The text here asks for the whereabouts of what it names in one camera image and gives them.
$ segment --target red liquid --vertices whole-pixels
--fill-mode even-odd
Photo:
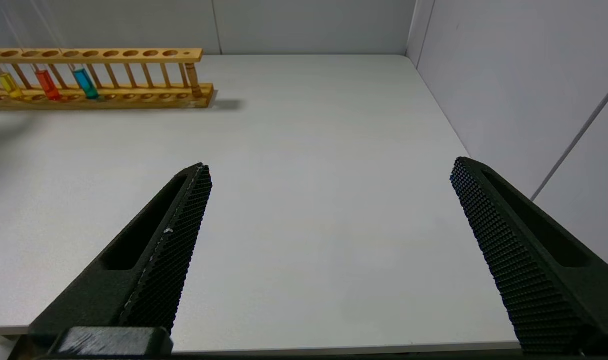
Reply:
[[[46,94],[48,100],[62,100],[60,91],[55,86],[55,83],[47,70],[35,71],[35,76],[37,77],[41,88],[44,89],[44,94]]]

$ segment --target white wall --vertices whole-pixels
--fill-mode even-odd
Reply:
[[[435,0],[417,0],[415,11],[413,12],[413,22],[411,31],[408,35],[406,46],[406,56],[411,59],[415,67],[418,67],[420,55],[426,38]]]
[[[608,263],[608,104],[535,203]]]
[[[608,0],[436,0],[418,70],[471,157],[532,196],[608,92]]]
[[[35,1],[52,10],[65,48],[204,48],[225,55],[403,55],[415,7],[415,0]],[[4,3],[30,28],[25,47],[56,47],[29,0]],[[16,46],[0,11],[0,48]]]

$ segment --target yellow liquid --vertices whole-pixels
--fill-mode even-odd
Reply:
[[[2,83],[2,87],[11,96],[11,98],[21,98],[22,97],[22,89],[19,88],[16,80],[11,76],[10,73],[3,72],[0,73],[0,83]]]

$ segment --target test tube rack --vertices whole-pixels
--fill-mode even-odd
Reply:
[[[197,109],[213,97],[212,83],[199,83],[195,64],[201,48],[0,48],[0,64],[14,70],[22,96],[13,98],[0,86],[0,110]],[[31,83],[22,64],[46,64],[56,79],[61,100],[49,100],[39,84]],[[99,98],[86,98],[78,84],[66,83],[56,64],[83,64]],[[164,83],[153,83],[149,66],[160,66]],[[110,82],[101,82],[94,66],[105,67]],[[119,83],[114,67],[122,66],[128,84]],[[140,66],[145,82],[137,82],[132,66]],[[182,83],[171,83],[167,66],[179,68]]]

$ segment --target white table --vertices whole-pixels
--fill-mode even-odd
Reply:
[[[406,57],[205,57],[198,73],[213,109],[0,113],[0,335],[204,162],[175,351],[519,347],[450,184],[466,151]]]

